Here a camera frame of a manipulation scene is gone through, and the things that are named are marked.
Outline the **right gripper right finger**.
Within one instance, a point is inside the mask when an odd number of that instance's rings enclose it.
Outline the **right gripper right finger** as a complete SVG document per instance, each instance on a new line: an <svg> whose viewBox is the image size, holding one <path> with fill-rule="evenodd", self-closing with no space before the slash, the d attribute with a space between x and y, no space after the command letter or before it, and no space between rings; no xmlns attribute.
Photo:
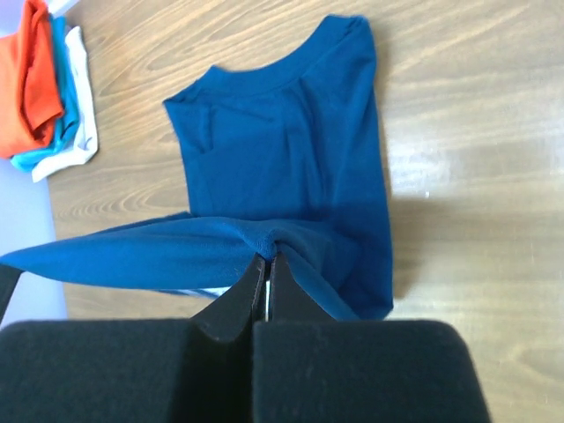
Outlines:
<svg viewBox="0 0 564 423"><path fill-rule="evenodd" d="M450 325L337 321L271 266L268 318L253 328L256 422L487 422L471 355Z"/></svg>

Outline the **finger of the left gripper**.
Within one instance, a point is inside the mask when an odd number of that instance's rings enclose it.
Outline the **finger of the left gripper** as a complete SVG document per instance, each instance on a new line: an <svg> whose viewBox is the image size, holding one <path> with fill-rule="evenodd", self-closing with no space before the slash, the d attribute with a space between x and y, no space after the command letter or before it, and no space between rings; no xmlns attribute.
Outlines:
<svg viewBox="0 0 564 423"><path fill-rule="evenodd" d="M16 285L22 270L1 264L0 265L0 318L4 321L11 297L15 291Z"/></svg>

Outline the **dark blue t shirt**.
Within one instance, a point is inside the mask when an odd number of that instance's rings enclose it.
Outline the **dark blue t shirt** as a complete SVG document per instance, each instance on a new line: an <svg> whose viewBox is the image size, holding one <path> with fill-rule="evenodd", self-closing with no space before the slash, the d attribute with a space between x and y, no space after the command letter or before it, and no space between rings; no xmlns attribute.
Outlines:
<svg viewBox="0 0 564 423"><path fill-rule="evenodd" d="M165 292L232 286L254 256L282 254L330 315L384 318L393 259L375 71L368 20L336 15L261 69L211 67L164 103L187 211L13 251L2 264Z"/></svg>

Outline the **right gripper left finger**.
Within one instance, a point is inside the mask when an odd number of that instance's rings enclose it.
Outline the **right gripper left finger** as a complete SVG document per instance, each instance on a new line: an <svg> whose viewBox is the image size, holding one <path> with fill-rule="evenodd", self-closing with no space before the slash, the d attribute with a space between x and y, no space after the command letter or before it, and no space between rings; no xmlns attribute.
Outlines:
<svg viewBox="0 0 564 423"><path fill-rule="evenodd" d="M189 319L30 321L1 333L4 422L248 422L265 261Z"/></svg>

